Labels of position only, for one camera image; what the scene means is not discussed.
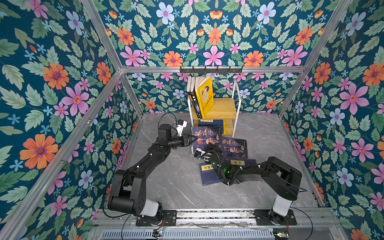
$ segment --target book cover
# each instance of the book cover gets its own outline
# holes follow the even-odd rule
[[[233,137],[221,136],[220,148],[225,157],[248,158],[247,141]]]
[[[197,89],[195,88],[197,100],[199,102],[201,115],[203,118],[207,115],[209,110],[214,105],[214,93],[212,87],[212,77],[207,77],[201,83]]]
[[[199,169],[203,186],[221,182],[211,164],[200,163]]]
[[[206,151],[208,143],[212,143],[216,147],[220,146],[222,134],[220,127],[193,127],[192,134],[198,137],[197,141],[192,144],[192,153],[197,148]]]

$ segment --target white metal frame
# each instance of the white metal frame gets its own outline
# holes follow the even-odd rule
[[[237,84],[237,80],[234,79],[233,80],[233,89],[232,89],[232,98],[235,96],[235,88],[237,90],[237,95],[239,97],[239,103],[238,103],[238,106],[237,106],[237,112],[236,112],[236,119],[235,119],[235,124],[233,126],[233,134],[232,134],[232,137],[235,136],[235,130],[236,130],[236,125],[237,125],[237,119],[239,117],[239,112],[240,112],[240,107],[241,107],[241,101],[242,101],[242,98],[240,96],[240,90],[239,90],[239,85]],[[191,125],[192,127],[194,126],[194,122],[193,122],[193,117],[192,117],[192,111],[194,111],[194,109],[191,108],[191,102],[190,102],[190,99],[188,99],[188,108],[189,108],[189,116],[191,118]]]

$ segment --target aluminum frame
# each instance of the aluminum frame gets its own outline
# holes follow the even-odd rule
[[[287,97],[285,98],[284,103],[278,112],[280,117],[283,116],[283,114],[285,113],[289,104],[291,104],[294,96],[296,95],[297,91],[300,89],[301,84],[303,83],[304,79],[307,77],[312,66],[316,63],[316,60],[319,57],[321,51],[323,50],[323,48],[327,44],[329,38],[331,37],[332,33],[336,29],[337,25],[341,21],[341,18],[346,13],[349,5],[352,4],[352,1],[353,0],[340,0],[339,1],[338,5],[335,8],[335,11],[332,13],[331,17],[328,20],[327,25],[324,28],[324,32],[320,36],[318,42],[316,43],[316,46],[313,48],[310,56],[308,57],[307,61],[305,62],[304,72],[298,76],[298,78],[296,79],[295,83],[293,84],[291,90],[289,91]]]
[[[56,179],[56,176],[88,129],[89,123],[96,117],[120,78],[121,73],[116,72],[101,90],[99,96],[97,96],[96,100],[84,114],[79,124],[65,140],[62,147],[39,176],[33,187],[28,191],[28,194],[24,197],[25,201],[15,210],[11,218],[3,226],[0,231],[0,239],[14,240],[17,237],[18,233],[34,213],[37,205],[39,205],[40,199],[42,199],[48,191],[50,184],[47,183],[51,183]]]

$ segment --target wooden shelf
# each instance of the wooden shelf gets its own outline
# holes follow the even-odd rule
[[[192,118],[197,120],[195,109],[192,107]],[[236,119],[236,107],[233,98],[214,98],[214,105],[204,119],[234,120]]]

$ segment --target black cable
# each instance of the black cable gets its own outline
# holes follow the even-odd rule
[[[297,209],[297,208],[295,208],[295,207],[291,207],[291,208],[292,208],[292,209],[296,209],[296,210],[301,211],[302,213],[304,213],[304,214],[310,219],[310,221],[311,221],[311,225],[312,225],[311,234],[310,234],[306,239],[304,239],[304,240],[308,240],[308,239],[312,236],[312,233],[313,233],[313,222],[312,222],[311,218],[308,216],[308,214],[306,214],[306,213],[303,212],[302,210]]]
[[[122,227],[121,227],[121,240],[123,240],[123,238],[122,238],[122,230],[123,230],[123,228],[124,228],[125,223],[127,222],[128,218],[129,218],[131,215],[132,215],[132,214],[130,214],[130,215],[127,217],[127,219],[124,221],[124,223],[123,223],[123,225],[122,225]]]

